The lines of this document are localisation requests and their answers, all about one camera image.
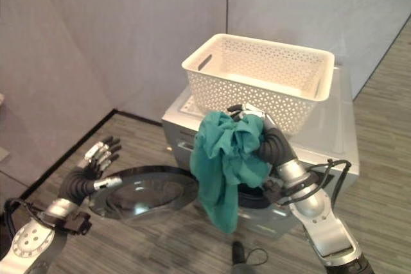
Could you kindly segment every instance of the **black rubber finger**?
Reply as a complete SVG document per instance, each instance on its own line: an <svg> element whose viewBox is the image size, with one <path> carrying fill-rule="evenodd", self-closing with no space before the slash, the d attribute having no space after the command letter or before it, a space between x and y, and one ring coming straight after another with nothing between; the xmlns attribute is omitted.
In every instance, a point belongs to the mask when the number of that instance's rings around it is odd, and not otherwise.
<svg viewBox="0 0 411 274"><path fill-rule="evenodd" d="M239 121L240 120L240 116L239 116L240 112L241 111L238 111L238 112L235 112L235 113L230 115L234 121Z"/></svg>
<svg viewBox="0 0 411 274"><path fill-rule="evenodd" d="M104 144L108 144L110 141L113 140L113 136L108 136L102 140Z"/></svg>
<svg viewBox="0 0 411 274"><path fill-rule="evenodd" d="M113 161L117 160L119 157L120 157L120 155L119 155L118 153L115 153L115 154L110 155L110 156L107 158L107 160L113 162Z"/></svg>
<svg viewBox="0 0 411 274"><path fill-rule="evenodd" d="M242 104L237 104L237 105L233 105L233 106L227 108L227 111L229 111L229 112L235 112L237 110L240 110L240 111L243 110L243 105Z"/></svg>
<svg viewBox="0 0 411 274"><path fill-rule="evenodd" d="M121 145L117 144L115 146L110 147L108 151L110 151L111 153L114 153L114 152L117 152L119 150L121 150Z"/></svg>
<svg viewBox="0 0 411 274"><path fill-rule="evenodd" d="M118 144L119 142L120 142L120 138L114 138L110 142L108 142L107 144L111 147L115 144Z"/></svg>

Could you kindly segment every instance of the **black baseboard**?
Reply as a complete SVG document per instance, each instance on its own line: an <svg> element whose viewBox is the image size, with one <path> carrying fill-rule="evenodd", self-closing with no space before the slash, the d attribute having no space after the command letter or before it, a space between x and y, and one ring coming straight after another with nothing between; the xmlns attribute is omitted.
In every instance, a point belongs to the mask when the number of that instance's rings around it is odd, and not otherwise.
<svg viewBox="0 0 411 274"><path fill-rule="evenodd" d="M28 198L36 189L47 180L77 149L82 146L83 143L87 141L94 133L97 132L112 116L117 113L117 110L111 110L99 123L97 123L91 130L89 130L73 147L69 149L62 157L60 157L46 172L33 184L31 184L27 190L25 190L20 198L25 200Z"/></svg>
<svg viewBox="0 0 411 274"><path fill-rule="evenodd" d="M157 125L157 126L162 126L162 124L160 122L157 122L157 121L154 121L154 120L149 120L149 119L146 119L146 118L134 115L134 114L130 114L129 112L120 112L118 110L117 113L119 115L129 117L129 118L132 118L132 119L135 119L135 120L138 120L138 121L142 121L142 122L145 122L145 123L150 123L150 124Z"/></svg>

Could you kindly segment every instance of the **basket handle hole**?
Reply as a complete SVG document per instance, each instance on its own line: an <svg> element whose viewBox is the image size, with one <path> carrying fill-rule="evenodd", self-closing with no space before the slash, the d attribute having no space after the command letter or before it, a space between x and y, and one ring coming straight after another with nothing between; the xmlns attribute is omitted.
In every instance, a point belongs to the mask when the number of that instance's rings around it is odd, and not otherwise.
<svg viewBox="0 0 411 274"><path fill-rule="evenodd" d="M212 57L213 57L212 54L208 55L207 58L204 59L203 62L198 65L198 70L201 71L206 66L206 64L208 64L210 62Z"/></svg>

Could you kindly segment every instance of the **washing machine door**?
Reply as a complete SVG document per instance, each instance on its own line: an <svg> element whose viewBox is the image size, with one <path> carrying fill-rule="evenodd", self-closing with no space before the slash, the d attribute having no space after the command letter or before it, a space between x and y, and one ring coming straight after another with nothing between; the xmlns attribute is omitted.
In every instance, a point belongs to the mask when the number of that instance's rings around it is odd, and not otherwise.
<svg viewBox="0 0 411 274"><path fill-rule="evenodd" d="M89 207L132 227L163 222L198 194L195 177L177 167L141 166L110 176L120 177L122 183L95 192Z"/></svg>

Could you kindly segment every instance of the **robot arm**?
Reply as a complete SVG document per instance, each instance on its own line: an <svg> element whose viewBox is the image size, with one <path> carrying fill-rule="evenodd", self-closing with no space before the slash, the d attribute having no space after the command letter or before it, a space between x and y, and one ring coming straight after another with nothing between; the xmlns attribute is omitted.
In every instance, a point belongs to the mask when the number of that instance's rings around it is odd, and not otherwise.
<svg viewBox="0 0 411 274"><path fill-rule="evenodd" d="M58 198L39 215L32 215L14 235L9 252L0 261L0 274L46 273L66 244L67 234L87 233L90 215L77 210L94 191L121 183L119 178L97 180L118 158L118 143L119 139L109 137L85 154L64 179ZM15 233L14 227L10 228L10 233Z"/></svg>
<svg viewBox="0 0 411 274"><path fill-rule="evenodd" d="M265 141L256 154L272 164L276 177L283 181L282 187L271 180L265 182L265 195L272 203L288 198L281 205L289 205L292 214L303 224L308 240L327 273L373 274L358 242L346 225L334 215L333 204L339 188L331 201L322 189L322 184L317 185L315 174L305 170L298 161L292 147L269 115L250 104L237 105L229 108L229 111L238 109L241 112L235 113L235 117L254 114L264 120ZM349 162L329 160L323 164L327 167L326 175L333 166L341 163L346 164L345 170L348 171Z"/></svg>

